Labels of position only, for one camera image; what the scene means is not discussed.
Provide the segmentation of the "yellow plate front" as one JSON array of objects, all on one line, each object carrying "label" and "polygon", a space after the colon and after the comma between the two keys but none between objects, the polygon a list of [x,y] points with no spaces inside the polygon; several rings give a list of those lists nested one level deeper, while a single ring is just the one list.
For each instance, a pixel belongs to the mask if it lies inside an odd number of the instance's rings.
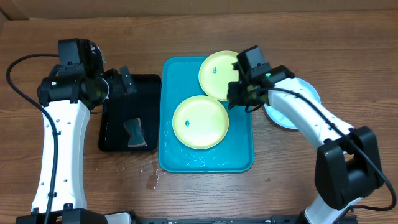
[{"label": "yellow plate front", "polygon": [[204,150],[219,144],[229,129],[229,116],[216,99],[197,95],[182,101],[172,118],[177,139],[187,147]]}]

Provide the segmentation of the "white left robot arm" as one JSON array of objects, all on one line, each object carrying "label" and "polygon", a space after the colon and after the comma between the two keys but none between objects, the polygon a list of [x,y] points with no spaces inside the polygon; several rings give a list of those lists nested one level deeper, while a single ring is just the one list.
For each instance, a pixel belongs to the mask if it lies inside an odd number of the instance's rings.
[{"label": "white left robot arm", "polygon": [[39,186],[31,210],[57,212],[66,204],[86,208],[83,157],[86,127],[96,106],[136,92],[126,66],[88,70],[56,66],[38,87],[44,122]]}]

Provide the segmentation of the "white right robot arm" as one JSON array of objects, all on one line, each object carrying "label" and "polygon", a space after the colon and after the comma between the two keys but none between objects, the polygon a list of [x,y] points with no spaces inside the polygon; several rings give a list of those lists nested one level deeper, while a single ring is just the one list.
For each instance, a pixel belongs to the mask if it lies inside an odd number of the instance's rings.
[{"label": "white right robot arm", "polygon": [[316,150],[318,197],[300,214],[298,223],[338,223],[362,198],[382,187],[376,135],[337,118],[303,91],[285,66],[243,68],[233,64],[239,80],[228,85],[229,107],[267,104],[285,117]]}]

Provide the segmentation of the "light blue plate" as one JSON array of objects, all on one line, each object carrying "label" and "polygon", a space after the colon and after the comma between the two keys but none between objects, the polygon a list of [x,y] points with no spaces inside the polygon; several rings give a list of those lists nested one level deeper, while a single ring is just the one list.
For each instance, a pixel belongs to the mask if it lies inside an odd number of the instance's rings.
[{"label": "light blue plate", "polygon": [[[311,96],[317,102],[321,103],[320,95],[311,84],[300,78],[298,79],[298,82],[301,84],[303,90],[307,92],[309,96]],[[288,118],[286,118],[279,111],[275,110],[273,107],[264,105],[264,109],[268,118],[277,126],[285,129],[297,130],[297,127]]]}]

